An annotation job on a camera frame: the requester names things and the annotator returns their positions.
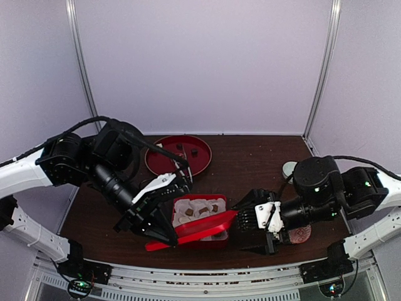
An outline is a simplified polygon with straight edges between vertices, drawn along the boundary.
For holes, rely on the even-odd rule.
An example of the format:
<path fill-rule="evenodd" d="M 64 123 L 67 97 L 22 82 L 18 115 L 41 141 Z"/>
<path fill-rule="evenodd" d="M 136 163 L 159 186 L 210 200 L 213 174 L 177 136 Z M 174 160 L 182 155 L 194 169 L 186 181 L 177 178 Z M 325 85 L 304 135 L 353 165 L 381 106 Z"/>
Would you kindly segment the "red chocolate box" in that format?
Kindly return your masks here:
<path fill-rule="evenodd" d="M 188 194 L 177 198 L 172 209 L 173 227 L 222 213 L 226 211 L 226 204 L 227 199 L 223 194 Z M 189 250 L 221 250 L 227 246 L 228 239 L 229 234 L 225 230 L 180 247 Z"/>

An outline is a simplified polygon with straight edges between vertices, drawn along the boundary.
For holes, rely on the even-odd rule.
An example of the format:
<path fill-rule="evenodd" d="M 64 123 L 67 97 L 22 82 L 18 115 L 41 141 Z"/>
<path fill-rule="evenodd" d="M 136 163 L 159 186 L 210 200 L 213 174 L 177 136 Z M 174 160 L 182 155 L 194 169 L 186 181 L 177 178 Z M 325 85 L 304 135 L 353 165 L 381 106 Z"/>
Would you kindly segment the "tan ridged chocolate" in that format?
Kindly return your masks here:
<path fill-rule="evenodd" d="M 188 209 L 185 211 L 185 215 L 186 215 L 186 216 L 193 216 L 193 215 L 194 215 L 194 210 L 188 208 Z"/>

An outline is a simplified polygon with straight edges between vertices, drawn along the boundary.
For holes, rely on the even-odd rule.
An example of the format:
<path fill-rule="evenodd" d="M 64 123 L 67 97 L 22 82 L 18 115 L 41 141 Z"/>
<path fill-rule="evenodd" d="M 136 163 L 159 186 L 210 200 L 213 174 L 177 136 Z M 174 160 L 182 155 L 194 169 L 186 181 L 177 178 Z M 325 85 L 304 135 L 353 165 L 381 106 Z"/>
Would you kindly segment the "red box lid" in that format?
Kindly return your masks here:
<path fill-rule="evenodd" d="M 229 240 L 229 228 L 238 211 L 228 210 L 176 227 L 181 248 L 218 250 L 225 248 Z"/>

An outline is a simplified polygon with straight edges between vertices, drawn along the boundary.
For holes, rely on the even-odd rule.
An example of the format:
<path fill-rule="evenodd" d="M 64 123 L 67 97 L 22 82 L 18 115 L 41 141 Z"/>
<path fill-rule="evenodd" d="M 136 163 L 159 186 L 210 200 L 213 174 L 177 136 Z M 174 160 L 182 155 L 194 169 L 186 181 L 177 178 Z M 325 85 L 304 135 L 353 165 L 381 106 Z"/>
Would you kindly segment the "tan square chocolate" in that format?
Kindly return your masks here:
<path fill-rule="evenodd" d="M 208 214 L 210 213 L 209 208 L 208 207 L 203 207 L 202 209 L 199 210 L 199 214 Z"/>

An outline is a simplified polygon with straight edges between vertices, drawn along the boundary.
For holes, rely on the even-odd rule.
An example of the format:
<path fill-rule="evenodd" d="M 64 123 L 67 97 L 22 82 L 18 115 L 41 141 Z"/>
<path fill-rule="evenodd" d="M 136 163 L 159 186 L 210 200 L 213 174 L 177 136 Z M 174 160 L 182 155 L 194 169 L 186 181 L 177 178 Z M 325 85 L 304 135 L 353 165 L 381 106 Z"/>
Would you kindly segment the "metal serving tongs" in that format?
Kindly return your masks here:
<path fill-rule="evenodd" d="M 178 152 L 175 155 L 181 158 L 181 161 L 178 161 L 176 159 L 170 160 L 172 165 L 175 167 L 176 173 L 180 177 L 185 178 L 187 181 L 189 181 L 190 184 L 192 184 L 193 175 L 185 151 L 183 150 L 182 152 Z"/>

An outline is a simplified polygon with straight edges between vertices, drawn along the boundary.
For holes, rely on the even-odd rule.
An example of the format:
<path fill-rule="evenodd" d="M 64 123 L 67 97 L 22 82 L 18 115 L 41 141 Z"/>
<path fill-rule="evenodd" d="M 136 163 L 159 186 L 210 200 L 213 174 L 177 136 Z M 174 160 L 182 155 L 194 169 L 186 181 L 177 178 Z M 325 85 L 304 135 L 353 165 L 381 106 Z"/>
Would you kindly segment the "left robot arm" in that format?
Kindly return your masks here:
<path fill-rule="evenodd" d="M 184 157 L 148 142 L 133 125 L 100 117 L 99 133 L 81 137 L 75 128 L 1 164 L 1 229 L 16 235 L 56 263 L 65 263 L 76 278 L 90 273 L 79 243 L 56 235 L 31 219 L 17 204 L 15 194 L 39 187 L 75 187 L 88 183 L 120 214 L 114 229 L 131 231 L 169 246 L 178 243 L 173 226 L 161 206 L 192 189 L 190 165 Z M 123 172 L 136 174 L 140 153 L 148 149 L 174 163 L 174 170 L 161 174 L 144 187 L 136 187 Z"/>

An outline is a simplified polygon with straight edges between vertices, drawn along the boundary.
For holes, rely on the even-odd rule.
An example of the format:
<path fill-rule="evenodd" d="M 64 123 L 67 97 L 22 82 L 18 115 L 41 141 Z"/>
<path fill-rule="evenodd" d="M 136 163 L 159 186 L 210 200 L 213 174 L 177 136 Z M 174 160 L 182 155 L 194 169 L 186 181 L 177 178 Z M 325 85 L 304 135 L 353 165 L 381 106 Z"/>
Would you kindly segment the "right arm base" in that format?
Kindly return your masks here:
<path fill-rule="evenodd" d="M 320 293 L 330 299 L 342 297 L 346 292 L 344 275 L 354 271 L 350 260 L 319 260 L 299 266 L 303 283 L 317 283 Z"/>

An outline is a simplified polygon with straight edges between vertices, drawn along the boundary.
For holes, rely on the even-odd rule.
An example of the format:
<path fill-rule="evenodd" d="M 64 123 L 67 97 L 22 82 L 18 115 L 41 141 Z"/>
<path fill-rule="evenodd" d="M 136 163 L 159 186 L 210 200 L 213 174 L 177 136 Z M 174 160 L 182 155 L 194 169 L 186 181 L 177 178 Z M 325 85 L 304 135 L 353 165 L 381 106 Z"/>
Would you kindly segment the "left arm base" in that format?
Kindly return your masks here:
<path fill-rule="evenodd" d="M 76 300 L 87 298 L 95 284 L 107 285 L 112 266 L 94 261 L 80 263 L 67 260 L 63 263 L 52 261 L 57 273 L 67 282 L 67 293 Z"/>

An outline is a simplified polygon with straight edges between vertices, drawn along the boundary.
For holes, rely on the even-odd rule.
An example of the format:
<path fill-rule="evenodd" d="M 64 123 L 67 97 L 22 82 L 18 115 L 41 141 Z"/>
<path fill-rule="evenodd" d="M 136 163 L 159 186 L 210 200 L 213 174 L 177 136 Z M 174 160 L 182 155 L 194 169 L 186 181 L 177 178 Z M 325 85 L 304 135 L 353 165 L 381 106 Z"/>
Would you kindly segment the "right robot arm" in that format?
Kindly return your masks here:
<path fill-rule="evenodd" d="M 290 167 L 285 182 L 297 193 L 292 200 L 282 201 L 282 185 L 277 192 L 252 189 L 232 207 L 241 231 L 264 231 L 266 241 L 246 251 L 273 255 L 278 243 L 289 243 L 291 230 L 331 221 L 340 213 L 347 220 L 360 219 L 400 203 L 400 176 L 359 157 L 309 157 Z"/>

